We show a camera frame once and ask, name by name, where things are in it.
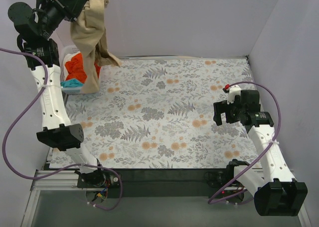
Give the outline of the beige t shirt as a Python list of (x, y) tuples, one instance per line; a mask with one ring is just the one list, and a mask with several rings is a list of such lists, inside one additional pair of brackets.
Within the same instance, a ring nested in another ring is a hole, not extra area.
[(109, 0), (87, 0), (77, 20), (70, 25), (73, 43), (83, 57), (87, 79), (81, 89), (83, 94), (97, 93), (100, 81), (95, 65), (120, 66), (121, 61), (109, 52), (105, 28), (105, 8)]

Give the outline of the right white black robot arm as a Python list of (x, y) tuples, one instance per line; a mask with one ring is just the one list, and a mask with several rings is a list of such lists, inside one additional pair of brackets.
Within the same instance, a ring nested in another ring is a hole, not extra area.
[(296, 180), (288, 168), (276, 138), (277, 129), (268, 112), (261, 110), (259, 92), (243, 90), (238, 85), (224, 88), (227, 100), (214, 103), (214, 118), (222, 124), (240, 122), (246, 129), (258, 153), (257, 161), (263, 169), (259, 176), (252, 165), (233, 160), (227, 165), (231, 179), (238, 181), (254, 198), (256, 211), (261, 216), (297, 216), (308, 189)]

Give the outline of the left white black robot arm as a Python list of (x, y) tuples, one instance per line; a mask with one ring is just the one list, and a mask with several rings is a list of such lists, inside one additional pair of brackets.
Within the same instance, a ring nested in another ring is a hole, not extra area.
[(38, 89), (37, 99), (42, 109), (42, 131), (37, 139), (49, 147), (65, 152), (77, 164), (76, 171), (85, 183), (100, 187), (106, 182), (101, 164), (84, 146), (84, 131), (80, 124), (72, 124), (60, 86), (58, 46), (51, 39), (63, 20), (75, 22), (87, 0), (36, 0), (31, 8), (16, 2), (8, 9), (13, 22), (20, 53), (26, 58)]

